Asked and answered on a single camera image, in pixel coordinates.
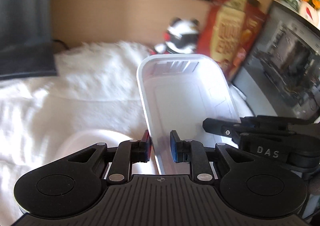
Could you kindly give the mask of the white plastic bowl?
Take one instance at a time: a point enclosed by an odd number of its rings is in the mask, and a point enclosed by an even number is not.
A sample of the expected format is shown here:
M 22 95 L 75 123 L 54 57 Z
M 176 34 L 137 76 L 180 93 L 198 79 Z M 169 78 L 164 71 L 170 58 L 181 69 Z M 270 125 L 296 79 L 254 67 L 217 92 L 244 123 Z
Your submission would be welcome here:
M 67 138 L 57 150 L 54 160 L 61 159 L 96 143 L 105 143 L 108 147 L 117 147 L 121 142 L 132 138 L 111 130 L 87 130 Z

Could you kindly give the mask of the white plastic bin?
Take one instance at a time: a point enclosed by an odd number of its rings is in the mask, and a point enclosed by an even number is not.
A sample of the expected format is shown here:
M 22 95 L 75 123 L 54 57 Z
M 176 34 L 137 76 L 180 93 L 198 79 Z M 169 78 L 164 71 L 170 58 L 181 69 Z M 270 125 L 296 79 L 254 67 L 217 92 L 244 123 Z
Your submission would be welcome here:
M 230 138 L 204 131 L 206 118 L 238 123 L 240 117 L 222 70 L 201 54 L 163 54 L 145 58 L 137 69 L 145 120 L 160 174 L 186 174 L 189 165 L 172 160 L 170 132 L 206 147 Z

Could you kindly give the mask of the white woven tablecloth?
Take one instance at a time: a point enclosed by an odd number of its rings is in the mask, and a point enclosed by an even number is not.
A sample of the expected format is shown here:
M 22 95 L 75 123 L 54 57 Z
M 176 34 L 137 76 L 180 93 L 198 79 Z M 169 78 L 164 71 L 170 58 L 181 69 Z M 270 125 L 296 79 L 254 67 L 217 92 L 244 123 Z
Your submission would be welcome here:
M 137 69 L 149 57 L 138 43 L 93 43 L 55 56 L 56 77 L 1 82 L 1 225 L 22 212 L 14 186 L 27 172 L 54 161 L 73 134 L 111 130 L 139 140 L 148 131 Z M 244 99 L 229 88 L 239 117 L 251 116 Z M 159 173 L 155 153 L 134 173 Z

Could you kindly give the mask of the red snack bag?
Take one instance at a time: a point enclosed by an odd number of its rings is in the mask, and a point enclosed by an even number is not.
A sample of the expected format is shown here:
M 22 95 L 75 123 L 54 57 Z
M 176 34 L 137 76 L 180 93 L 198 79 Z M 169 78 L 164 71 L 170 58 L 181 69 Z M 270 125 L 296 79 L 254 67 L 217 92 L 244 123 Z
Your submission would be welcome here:
M 212 0 L 197 50 L 232 80 L 259 34 L 266 15 L 248 0 Z

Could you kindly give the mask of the panda racer figurine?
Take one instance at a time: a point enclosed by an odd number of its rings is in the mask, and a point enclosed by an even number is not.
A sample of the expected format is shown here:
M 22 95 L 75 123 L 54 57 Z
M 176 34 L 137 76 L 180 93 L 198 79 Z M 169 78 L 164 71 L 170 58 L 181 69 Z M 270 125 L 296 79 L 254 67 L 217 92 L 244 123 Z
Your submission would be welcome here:
M 199 39 L 199 21 L 174 18 L 164 33 L 164 42 L 155 45 L 150 55 L 193 54 Z

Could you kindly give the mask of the black curved monitor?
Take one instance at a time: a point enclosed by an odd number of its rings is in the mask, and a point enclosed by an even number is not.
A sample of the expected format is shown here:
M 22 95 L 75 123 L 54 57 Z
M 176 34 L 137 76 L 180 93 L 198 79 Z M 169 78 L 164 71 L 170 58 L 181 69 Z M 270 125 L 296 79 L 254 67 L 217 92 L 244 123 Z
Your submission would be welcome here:
M 50 0 L 0 0 L 1 80 L 56 76 Z

